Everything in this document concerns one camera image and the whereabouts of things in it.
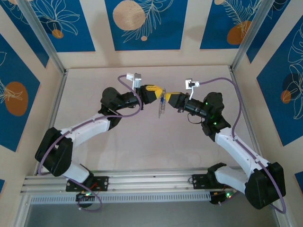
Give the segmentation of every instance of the robotic arm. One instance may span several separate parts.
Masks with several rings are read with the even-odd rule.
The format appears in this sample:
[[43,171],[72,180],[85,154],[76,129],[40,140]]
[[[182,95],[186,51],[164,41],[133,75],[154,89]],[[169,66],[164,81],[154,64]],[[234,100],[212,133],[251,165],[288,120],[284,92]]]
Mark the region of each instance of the robotic arm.
[[[136,94],[140,97],[142,109],[143,104],[152,103],[161,96],[162,89],[158,86],[140,86],[140,74],[128,74],[127,76],[128,79],[133,81],[133,89],[135,89]],[[211,92],[205,97],[203,102],[192,99],[194,87],[198,86],[199,82],[187,79],[186,89],[191,89],[192,93],[166,93],[166,102],[176,108],[178,112],[186,111],[191,115],[200,116],[203,119],[201,126],[204,134],[229,152],[244,171],[244,173],[239,172],[227,167],[226,164],[219,163],[208,169],[207,178],[209,182],[212,185],[218,183],[225,184],[242,192],[246,195],[252,206],[261,209],[279,199],[273,183],[261,166],[263,165],[273,176],[282,196],[285,196],[282,167],[278,163],[269,163],[234,134],[231,125],[222,116],[224,104],[221,93]],[[94,175],[84,166],[72,162],[72,149],[91,137],[117,126],[121,118],[110,116],[120,115],[117,112],[118,110],[134,108],[138,104],[139,100],[134,96],[133,92],[120,94],[113,87],[106,88],[102,94],[101,109],[98,111],[98,114],[89,119],[89,123],[83,126],[82,122],[60,131],[55,128],[47,130],[36,153],[36,160],[41,162],[49,147],[59,137],[65,135],[52,148],[43,166],[54,176],[63,175],[89,188],[93,184]]]

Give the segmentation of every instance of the vent grille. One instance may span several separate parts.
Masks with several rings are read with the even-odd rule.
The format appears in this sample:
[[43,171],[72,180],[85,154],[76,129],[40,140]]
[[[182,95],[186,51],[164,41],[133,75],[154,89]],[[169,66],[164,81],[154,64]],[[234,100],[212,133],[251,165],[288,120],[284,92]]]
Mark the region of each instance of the vent grille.
[[[210,201],[209,192],[174,192],[174,193],[128,193],[100,194],[103,203],[123,202],[179,202],[179,201]],[[76,195],[39,195],[33,196],[31,204],[74,204]],[[94,197],[81,203],[98,203]]]

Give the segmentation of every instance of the purple cable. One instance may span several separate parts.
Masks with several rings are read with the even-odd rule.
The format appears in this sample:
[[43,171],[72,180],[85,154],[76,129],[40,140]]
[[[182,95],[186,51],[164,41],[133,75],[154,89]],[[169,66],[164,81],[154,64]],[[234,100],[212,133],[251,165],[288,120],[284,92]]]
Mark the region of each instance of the purple cable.
[[[119,81],[121,84],[123,84],[126,88],[128,88],[131,92],[133,92],[133,94],[136,96],[136,98],[137,98],[138,101],[139,101],[139,109],[138,109],[136,112],[134,112],[134,113],[132,113],[132,114],[130,114],[130,115],[107,115],[107,116],[101,116],[101,117],[97,117],[97,118],[95,119],[95,121],[96,121],[96,120],[98,121],[98,120],[101,120],[101,119],[104,119],[104,118],[109,118],[109,117],[117,117],[117,118],[132,117],[132,116],[135,116],[137,113],[139,113],[139,112],[141,111],[141,108],[142,108],[142,101],[141,101],[140,97],[137,95],[137,93],[136,93],[130,86],[128,86],[126,83],[124,83],[124,82],[121,80],[122,77],[126,77],[126,75],[119,76],[119,77],[118,77],[118,81]],[[72,128],[71,131],[67,131],[66,133],[64,133],[63,135],[61,135],[58,139],[56,139],[56,141],[55,141],[54,143],[52,143],[52,145],[48,148],[48,150],[46,151],[46,153],[45,153],[44,156],[42,157],[41,162],[40,162],[40,165],[39,165],[39,168],[38,168],[38,174],[39,174],[39,175],[46,175],[46,174],[49,174],[49,173],[42,173],[42,172],[41,172],[42,167],[43,167],[43,163],[45,162],[46,157],[47,157],[48,154],[51,152],[51,150],[55,147],[55,145],[56,145],[60,140],[62,140],[63,137],[65,137],[68,133],[72,133],[73,131],[75,131],[75,130],[81,128],[82,126],[87,125],[87,124],[89,124],[89,123],[91,123],[91,122],[93,122],[92,119],[91,119],[91,120],[88,120],[88,121],[86,121],[86,122],[83,122],[82,124],[77,125],[76,127]],[[91,189],[89,189],[88,187],[84,186],[83,184],[81,184],[81,183],[79,183],[79,182],[77,182],[77,181],[75,181],[75,180],[73,180],[73,179],[70,179],[70,180],[71,180],[72,182],[74,182],[75,184],[79,185],[80,187],[84,188],[86,191],[89,191],[90,193],[92,193],[92,194],[99,200],[99,202],[100,202],[99,208],[97,208],[97,209],[95,209],[95,210],[87,210],[87,209],[82,209],[82,210],[85,210],[85,211],[99,211],[99,210],[102,209],[102,201],[101,201],[100,197],[99,197],[96,193],[94,193]]]
[[[238,100],[239,100],[239,113],[238,113],[238,116],[237,116],[237,119],[235,121],[235,124],[233,125],[232,127],[232,137],[235,139],[235,128],[236,128],[236,125],[240,119],[240,116],[241,116],[241,111],[242,111],[242,96],[240,94],[240,90],[238,88],[238,86],[231,80],[231,79],[228,79],[228,78],[225,78],[225,77],[218,77],[218,78],[215,78],[215,79],[211,79],[211,80],[208,80],[208,81],[205,81],[205,82],[202,82],[200,83],[200,85],[204,85],[204,84],[208,84],[208,83],[211,83],[211,82],[214,82],[214,81],[217,81],[217,80],[227,80],[228,82],[230,82],[235,90],[236,90],[236,94],[238,96]],[[254,156],[253,153],[250,152],[250,150],[248,150],[240,141],[238,141],[237,139],[235,139],[235,141],[253,158],[253,159],[257,159],[257,157]],[[266,167],[260,162],[258,161],[257,162],[265,171],[265,173],[268,175],[269,179],[271,180],[271,182],[273,183],[275,189],[276,189],[276,192],[278,193],[278,196],[281,200],[281,203],[282,203],[282,208],[283,210],[280,210],[278,207],[274,206],[273,204],[270,204],[275,210],[277,210],[278,212],[282,213],[282,214],[285,214],[286,213],[286,204],[285,204],[285,201],[283,199],[283,196],[281,194],[281,191],[276,183],[276,181],[274,180],[273,176],[270,174],[270,172],[266,169]]]

